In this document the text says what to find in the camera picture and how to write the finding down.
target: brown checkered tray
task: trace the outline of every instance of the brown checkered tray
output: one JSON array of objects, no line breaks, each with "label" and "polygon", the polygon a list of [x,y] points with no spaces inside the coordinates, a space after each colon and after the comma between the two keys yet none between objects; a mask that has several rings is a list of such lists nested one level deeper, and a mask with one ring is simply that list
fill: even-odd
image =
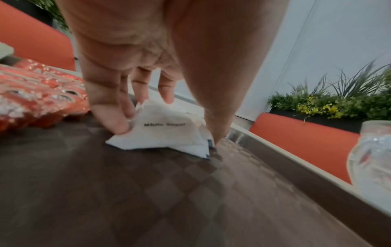
[{"label": "brown checkered tray", "polygon": [[368,246],[224,140],[203,160],[122,151],[92,116],[0,134],[0,246]]}]

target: finger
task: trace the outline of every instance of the finger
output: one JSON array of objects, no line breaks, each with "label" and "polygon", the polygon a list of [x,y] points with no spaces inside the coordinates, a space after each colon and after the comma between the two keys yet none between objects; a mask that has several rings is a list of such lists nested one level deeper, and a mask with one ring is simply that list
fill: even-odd
[{"label": "finger", "polygon": [[127,118],[133,118],[136,114],[136,110],[132,101],[129,98],[127,82],[129,79],[129,71],[122,72],[121,74],[121,82],[119,86],[119,103],[122,108],[122,111]]},{"label": "finger", "polygon": [[80,55],[80,66],[94,116],[114,134],[127,132],[129,124],[119,105],[120,71],[103,67],[83,54]]},{"label": "finger", "polygon": [[174,88],[176,86],[176,80],[167,75],[163,70],[160,73],[158,90],[162,99],[167,104],[174,102]]},{"label": "finger", "polygon": [[152,70],[142,67],[136,67],[130,74],[134,97],[137,102],[144,102],[149,98],[148,83],[151,80]]}]

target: human hand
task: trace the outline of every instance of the human hand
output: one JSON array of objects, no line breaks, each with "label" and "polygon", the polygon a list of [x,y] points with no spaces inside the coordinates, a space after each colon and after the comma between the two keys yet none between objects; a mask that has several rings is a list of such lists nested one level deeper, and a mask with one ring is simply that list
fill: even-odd
[{"label": "human hand", "polygon": [[91,110],[111,132],[148,98],[152,70],[166,103],[183,77],[217,143],[229,131],[287,0],[57,0],[76,37]]}]

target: clear glass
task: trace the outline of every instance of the clear glass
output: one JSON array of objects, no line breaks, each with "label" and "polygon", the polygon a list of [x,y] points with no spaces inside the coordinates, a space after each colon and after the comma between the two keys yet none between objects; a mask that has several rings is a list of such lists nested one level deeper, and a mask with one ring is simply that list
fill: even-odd
[{"label": "clear glass", "polygon": [[353,186],[368,201],[391,213],[391,121],[367,121],[347,169]]}]

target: black planter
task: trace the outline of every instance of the black planter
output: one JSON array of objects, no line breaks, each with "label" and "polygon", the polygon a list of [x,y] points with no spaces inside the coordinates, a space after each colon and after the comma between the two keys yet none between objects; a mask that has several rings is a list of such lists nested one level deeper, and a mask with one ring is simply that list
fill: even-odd
[{"label": "black planter", "polygon": [[308,116],[306,114],[299,113],[294,110],[278,110],[275,108],[272,108],[270,113],[297,120],[305,120],[306,122],[312,122],[327,127],[350,131],[353,133],[360,133],[361,125],[364,121],[351,118],[329,119],[326,116]]},{"label": "black planter", "polygon": [[41,9],[37,5],[27,0],[2,0],[3,2],[11,5],[15,9],[26,13],[27,15],[45,23],[46,25],[52,26],[53,18],[50,13],[44,9]]}]

